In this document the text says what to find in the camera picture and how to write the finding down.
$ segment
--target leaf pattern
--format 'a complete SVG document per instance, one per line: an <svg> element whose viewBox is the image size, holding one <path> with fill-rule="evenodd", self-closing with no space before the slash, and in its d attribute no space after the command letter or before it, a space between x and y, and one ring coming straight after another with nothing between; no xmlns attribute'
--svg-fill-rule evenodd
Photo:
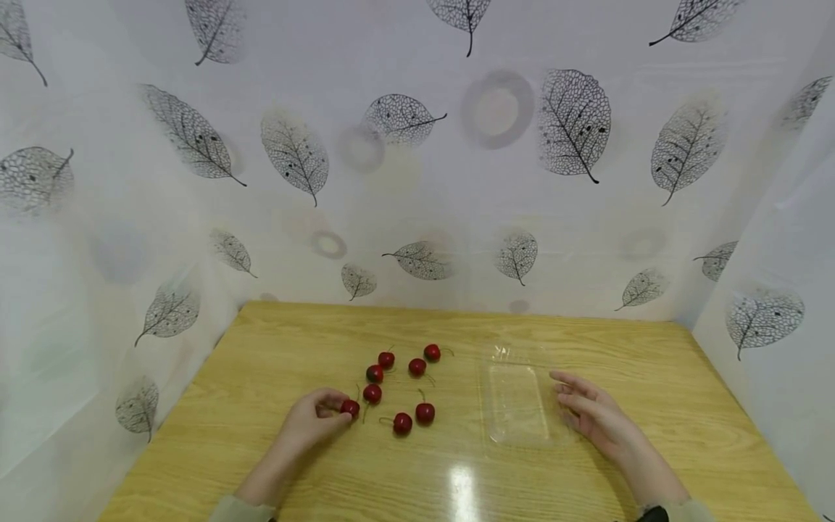
<svg viewBox="0 0 835 522"><path fill-rule="evenodd" d="M185 9L203 51L195 65L240 62L246 13L239 0L185 0Z"/></svg>
<svg viewBox="0 0 835 522"><path fill-rule="evenodd" d="M648 268L635 274L626 285L623 295L623 307L637 307L664 295L669 282L655 268Z"/></svg>
<svg viewBox="0 0 835 522"><path fill-rule="evenodd" d="M386 94L368 107L362 122L387 144L417 147L429 137L436 121L426 107L405 94Z"/></svg>
<svg viewBox="0 0 835 522"><path fill-rule="evenodd" d="M158 401L156 383L148 377L138 378L119 395L116 420L131 433L147 433L150 442Z"/></svg>
<svg viewBox="0 0 835 522"><path fill-rule="evenodd" d="M417 279L438 281L453 275L452 266L442 261L441 257L435 253L434 246L428 241L409 243L393 254L382 256L393 256L407 274Z"/></svg>
<svg viewBox="0 0 835 522"><path fill-rule="evenodd" d="M21 0L0 0L0 53L31 63L47 87L47 79L32 55L32 39Z"/></svg>
<svg viewBox="0 0 835 522"><path fill-rule="evenodd" d="M353 301L356 297L367 296L377 289L377 277L370 271L364 270L352 263L346 263L342 267L342 284L351 294Z"/></svg>
<svg viewBox="0 0 835 522"><path fill-rule="evenodd" d="M792 130L802 129L812 113L815 112L817 102L827 91L832 82L832 76L816 79L794 95L788 103L788 110L782 119L782 126Z"/></svg>
<svg viewBox="0 0 835 522"><path fill-rule="evenodd" d="M661 129L651 164L655 184L670 192L662 206L716 163L727 141L726 116L714 94L703 94L679 107Z"/></svg>
<svg viewBox="0 0 835 522"><path fill-rule="evenodd" d="M704 42L715 37L745 0L681 0L670 32L650 42L650 47L668 38L680 42Z"/></svg>
<svg viewBox="0 0 835 522"><path fill-rule="evenodd" d="M536 239L531 234L525 231L514 232L504 238L504 246L498 251L493 263L498 271L519 280L524 286L522 277L534 266L537 250Z"/></svg>
<svg viewBox="0 0 835 522"><path fill-rule="evenodd" d="M261 143L279 174L299 190L313 196L325 186L330 164L318 134L280 110L267 111L261 119Z"/></svg>
<svg viewBox="0 0 835 522"><path fill-rule="evenodd" d="M473 53L473 33L490 0L426 0L435 16L456 29L467 31L470 35L470 46L467 58Z"/></svg>
<svg viewBox="0 0 835 522"><path fill-rule="evenodd" d="M539 108L539 163L559 175L591 175L612 127L609 98L597 80L573 69L551 69Z"/></svg>
<svg viewBox="0 0 835 522"><path fill-rule="evenodd" d="M736 359L742 350L780 341L797 330L806 307L793 291L760 288L750 295L737 293L725 316L725 325L736 344Z"/></svg>
<svg viewBox="0 0 835 522"><path fill-rule="evenodd" d="M157 289L154 301L145 313L142 333L134 346L146 334L156 337L173 337L185 332L197 321L200 313L200 295L185 282L179 285L163 283Z"/></svg>
<svg viewBox="0 0 835 522"><path fill-rule="evenodd" d="M719 276L722 275L722 271L725 270L725 265L727 265L734 249L736 249L736 243L737 241L731 241L730 243L719 245L708 252L706 256L697 257L693 261L703 259L701 273L705 274L711 281L719 281Z"/></svg>
<svg viewBox="0 0 835 522"><path fill-rule="evenodd" d="M73 190L73 171L66 158L44 147L16 150L0 160L0 202L14 215L37 217L59 210Z"/></svg>
<svg viewBox="0 0 835 522"><path fill-rule="evenodd" d="M232 161L211 124L186 102L153 85L140 85L142 96L177 149L180 159L201 178L232 178Z"/></svg>
<svg viewBox="0 0 835 522"><path fill-rule="evenodd" d="M218 260L237 271L246 272L255 279L258 279L258 276L250 271L250 267L252 266L250 254L237 237L227 231L215 228L210 233L210 238L212 250Z"/></svg>

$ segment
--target wooden table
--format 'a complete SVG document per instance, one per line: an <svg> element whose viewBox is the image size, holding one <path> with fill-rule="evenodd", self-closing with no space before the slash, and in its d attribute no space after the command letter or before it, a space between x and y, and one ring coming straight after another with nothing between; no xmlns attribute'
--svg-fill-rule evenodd
<svg viewBox="0 0 835 522"><path fill-rule="evenodd" d="M455 351L430 365L435 388L406 372L430 342ZM101 520L205 520L297 397L320 386L353 395L391 345L397 372L382 403L304 471L281 520L634 519L623 480L584 440L553 443L559 430L540 446L490 438L483 386L496 346L607 388L717 519L818 520L683 327L276 302L244 307ZM418 387L437 408L434 425L395 438L377 418L413 412Z"/></svg>

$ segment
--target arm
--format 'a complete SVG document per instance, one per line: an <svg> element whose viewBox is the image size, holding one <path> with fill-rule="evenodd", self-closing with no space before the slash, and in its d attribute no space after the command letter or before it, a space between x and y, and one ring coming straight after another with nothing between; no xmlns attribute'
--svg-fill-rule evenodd
<svg viewBox="0 0 835 522"><path fill-rule="evenodd" d="M689 507L690 494L650 440L620 409L615 400L594 384L566 372L552 371L559 403L567 408L564 421L583 434L623 474L638 505L664 506L670 520L711 520L698 506Z"/></svg>
<svg viewBox="0 0 835 522"><path fill-rule="evenodd" d="M266 522L281 507L304 455L351 423L350 413L338 413L348 399L345 393L330 388L300 398L264 457L240 483L235 496L221 500L210 522Z"/></svg>

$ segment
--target plastic tray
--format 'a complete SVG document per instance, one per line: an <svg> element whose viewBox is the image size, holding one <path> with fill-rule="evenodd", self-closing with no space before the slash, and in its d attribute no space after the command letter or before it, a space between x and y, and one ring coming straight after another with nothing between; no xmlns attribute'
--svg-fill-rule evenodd
<svg viewBox="0 0 835 522"><path fill-rule="evenodd" d="M499 346L482 361L483 416L495 443L543 447L574 440L546 361L542 348Z"/></svg>

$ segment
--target cherry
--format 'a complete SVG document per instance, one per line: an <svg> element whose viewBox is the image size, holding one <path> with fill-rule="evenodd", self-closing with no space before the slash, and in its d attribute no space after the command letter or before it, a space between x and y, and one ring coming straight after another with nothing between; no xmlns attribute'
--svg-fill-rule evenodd
<svg viewBox="0 0 835 522"><path fill-rule="evenodd" d="M453 352L449 348L444 348L444 350L451 353L453 357L455 357L455 352ZM427 361L438 362L441 360L441 348L439 348L437 344L427 345L423 349L423 356L426 358Z"/></svg>
<svg viewBox="0 0 835 522"><path fill-rule="evenodd" d="M398 435L408 435L412 431L412 418L408 413L400 412L394 416L394 433Z"/></svg>
<svg viewBox="0 0 835 522"><path fill-rule="evenodd" d="M360 403L349 398L342 403L339 413L350 413L352 417L357 418L360 416Z"/></svg>
<svg viewBox="0 0 835 522"><path fill-rule="evenodd" d="M379 364L372 364L366 370L366 379L370 383L382 383L382 366Z"/></svg>
<svg viewBox="0 0 835 522"><path fill-rule="evenodd" d="M420 392L421 397L423 397L423 402L415 407L415 418L418 424L428 426L435 420L435 407L426 402L426 395L422 389L418 388L417 390Z"/></svg>
<svg viewBox="0 0 835 522"><path fill-rule="evenodd" d="M394 354L391 352L380 352L380 355L377 356L377 362L382 366L382 369L391 370L394 366Z"/></svg>
<svg viewBox="0 0 835 522"><path fill-rule="evenodd" d="M378 404L382 400L382 388L376 384L369 384L362 390L362 398L371 404Z"/></svg>
<svg viewBox="0 0 835 522"><path fill-rule="evenodd" d="M424 373L426 373L426 361L417 357L409 361L409 373L412 375L412 377L421 377ZM429 381L432 382L432 385L434 386L435 379L433 379L431 375L427 375L427 378L429 379Z"/></svg>

